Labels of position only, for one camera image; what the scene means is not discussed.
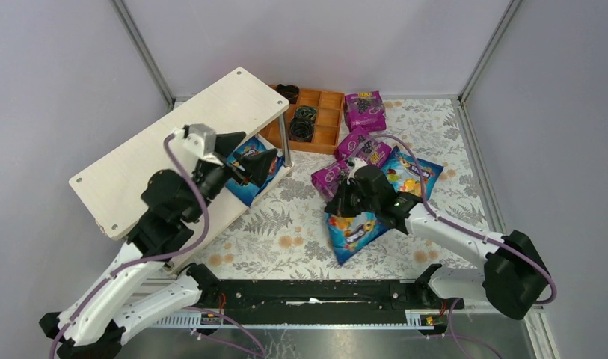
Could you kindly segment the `blue candy bag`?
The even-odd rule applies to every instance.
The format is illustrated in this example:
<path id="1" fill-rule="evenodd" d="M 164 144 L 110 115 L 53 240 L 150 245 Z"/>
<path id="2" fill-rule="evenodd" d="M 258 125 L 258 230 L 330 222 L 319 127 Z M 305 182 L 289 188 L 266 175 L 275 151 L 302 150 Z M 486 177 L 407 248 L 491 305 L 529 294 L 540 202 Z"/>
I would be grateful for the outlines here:
<path id="1" fill-rule="evenodd" d="M 432 194 L 435 183 L 443 171 L 443 166 L 424 159 L 418 159 L 423 170 L 423 183 L 426 190 L 426 198 Z M 418 197 L 422 196 L 422 187 L 419 184 L 420 175 L 414 160 L 400 148 L 394 147 L 386 162 L 381 166 L 388 182 L 396 191 L 412 193 Z"/>
<path id="2" fill-rule="evenodd" d="M 267 150 L 273 150 L 273 147 L 269 147 L 265 140 L 261 139 L 260 136 L 254 136 L 248 139 L 243 144 L 240 144 L 228 157 L 229 163 L 235 165 L 238 168 L 243 169 L 243 167 L 239 164 L 239 161 L 236 159 L 235 154 L 239 154 L 241 156 L 245 155 L 253 155 L 255 153 L 264 153 Z M 254 185 L 253 183 L 248 184 L 239 184 L 234 179 L 229 179 L 225 185 L 226 189 L 228 189 L 233 195 L 235 195 L 241 202 L 243 202 L 246 206 L 251 206 L 254 199 L 264 192 L 267 189 L 268 185 L 275 178 L 279 170 L 283 167 L 283 156 L 281 155 L 281 151 L 276 149 L 277 153 L 272 159 L 271 167 L 268 171 L 268 176 L 265 183 L 262 186 Z"/>
<path id="3" fill-rule="evenodd" d="M 389 230 L 371 212 L 362 212 L 351 218 L 327 214 L 325 223 L 339 266 Z"/>

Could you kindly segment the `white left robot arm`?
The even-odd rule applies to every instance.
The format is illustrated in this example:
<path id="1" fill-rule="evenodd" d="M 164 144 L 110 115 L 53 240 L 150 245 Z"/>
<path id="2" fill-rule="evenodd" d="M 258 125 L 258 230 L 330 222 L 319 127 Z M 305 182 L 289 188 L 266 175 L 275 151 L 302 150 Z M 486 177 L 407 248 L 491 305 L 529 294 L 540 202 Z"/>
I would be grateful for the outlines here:
<path id="1" fill-rule="evenodd" d="M 209 205 L 229 181 L 262 187 L 279 168 L 277 149 L 242 151 L 243 132 L 193 135 L 176 131 L 163 142 L 173 163 L 154 173 L 141 198 L 146 212 L 116 257 L 71 307 L 45 314 L 51 358 L 114 358 L 136 334 L 159 319 L 217 297 L 216 277 L 191 264 L 171 285 L 130 303 L 133 292 L 171 259 L 206 238 Z"/>

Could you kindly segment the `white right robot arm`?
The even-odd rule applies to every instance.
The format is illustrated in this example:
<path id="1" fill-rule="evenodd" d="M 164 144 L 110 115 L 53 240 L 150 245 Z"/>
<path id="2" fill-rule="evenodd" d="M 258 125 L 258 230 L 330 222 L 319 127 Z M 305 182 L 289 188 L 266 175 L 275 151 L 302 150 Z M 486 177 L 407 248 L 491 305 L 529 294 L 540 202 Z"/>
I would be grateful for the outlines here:
<path id="1" fill-rule="evenodd" d="M 385 227 L 431 240 L 472 263 L 472 269 L 441 266 L 426 275 L 429 289 L 438 298 L 484 301 L 503 315 L 520 320 L 546 288 L 554 287 L 527 234 L 483 231 L 443 216 L 421 197 L 395 190 L 374 165 L 358 168 L 340 181 L 325 212 L 344 218 L 372 213 Z"/>

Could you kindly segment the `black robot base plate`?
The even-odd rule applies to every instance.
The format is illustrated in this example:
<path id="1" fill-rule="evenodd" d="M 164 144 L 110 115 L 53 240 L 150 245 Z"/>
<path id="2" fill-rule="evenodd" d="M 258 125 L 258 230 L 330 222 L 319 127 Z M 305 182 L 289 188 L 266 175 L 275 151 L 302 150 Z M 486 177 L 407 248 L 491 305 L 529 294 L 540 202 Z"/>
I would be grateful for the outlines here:
<path id="1" fill-rule="evenodd" d="M 439 314 L 464 302 L 438 298 L 424 283 L 412 280 L 217 280 L 196 307 L 279 319 L 296 314 L 425 310 Z"/>

